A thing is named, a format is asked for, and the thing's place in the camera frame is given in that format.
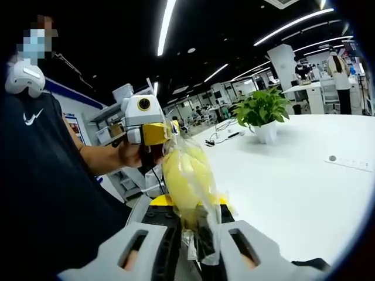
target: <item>camera lens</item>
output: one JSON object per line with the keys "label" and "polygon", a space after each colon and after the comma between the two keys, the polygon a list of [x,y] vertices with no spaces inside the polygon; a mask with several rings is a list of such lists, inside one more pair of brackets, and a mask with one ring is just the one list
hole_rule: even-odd
{"label": "camera lens", "polygon": [[139,107],[146,110],[150,107],[150,101],[146,98],[143,98],[139,101]]}

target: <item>table surface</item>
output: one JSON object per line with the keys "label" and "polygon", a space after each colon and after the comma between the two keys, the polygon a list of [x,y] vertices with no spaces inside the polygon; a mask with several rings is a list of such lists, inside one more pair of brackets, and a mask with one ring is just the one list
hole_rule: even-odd
{"label": "table surface", "polygon": [[[328,164],[330,155],[375,158],[375,118],[292,115],[278,123],[278,140],[262,145],[249,129],[214,147],[204,145],[214,128],[193,139],[212,167],[219,192],[227,194],[236,220],[247,221],[278,243],[289,261],[323,258],[332,264],[356,233],[369,207],[374,175]],[[221,138],[230,133],[220,131]]]}
{"label": "table surface", "polygon": [[[335,85],[335,82],[333,79],[331,79],[330,81],[332,81],[332,85]],[[354,84],[358,84],[357,80],[354,78],[354,77],[349,77],[349,82],[351,85],[354,85]],[[308,84],[308,85],[297,85],[297,86],[293,86],[289,89],[287,89],[286,91],[282,92],[283,94],[286,94],[288,92],[296,92],[296,91],[303,91],[303,90],[307,90],[307,89],[311,89],[311,88],[321,88],[321,82],[314,82],[314,83],[311,83],[311,84]]]}

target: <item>green plant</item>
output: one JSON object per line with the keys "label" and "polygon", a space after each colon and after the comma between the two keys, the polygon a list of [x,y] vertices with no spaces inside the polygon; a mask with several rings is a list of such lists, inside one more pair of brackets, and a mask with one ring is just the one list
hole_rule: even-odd
{"label": "green plant", "polygon": [[263,126],[272,121],[284,122],[289,119],[285,110],[289,101],[279,96],[281,91],[272,88],[267,91],[256,91],[253,96],[238,103],[234,110],[241,126]]}

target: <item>black t-shirt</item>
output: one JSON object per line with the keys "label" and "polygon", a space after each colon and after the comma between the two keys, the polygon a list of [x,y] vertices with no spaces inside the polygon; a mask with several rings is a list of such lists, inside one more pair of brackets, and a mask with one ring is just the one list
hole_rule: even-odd
{"label": "black t-shirt", "polygon": [[299,74],[302,77],[302,79],[306,79],[307,74],[309,74],[309,72],[310,72],[310,69],[308,69],[307,66],[303,66],[299,64],[295,67],[295,73]]}
{"label": "black t-shirt", "polygon": [[92,175],[59,102],[46,93],[2,94],[0,129],[2,254],[10,279],[53,276],[92,261],[130,209]]}

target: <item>nike logo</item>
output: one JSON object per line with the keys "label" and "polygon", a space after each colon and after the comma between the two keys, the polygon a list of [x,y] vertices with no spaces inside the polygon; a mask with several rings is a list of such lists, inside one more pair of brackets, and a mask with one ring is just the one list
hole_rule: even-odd
{"label": "nike logo", "polygon": [[24,113],[24,114],[23,114],[23,120],[25,121],[25,124],[26,124],[27,126],[32,125],[32,124],[34,123],[34,120],[35,120],[36,118],[38,118],[39,115],[42,113],[43,109],[44,109],[44,108],[42,108],[42,109],[39,111],[39,113],[38,113],[37,115],[33,114],[33,116],[31,116],[30,120],[27,120],[27,119],[26,119],[26,115],[25,115],[25,113]]}

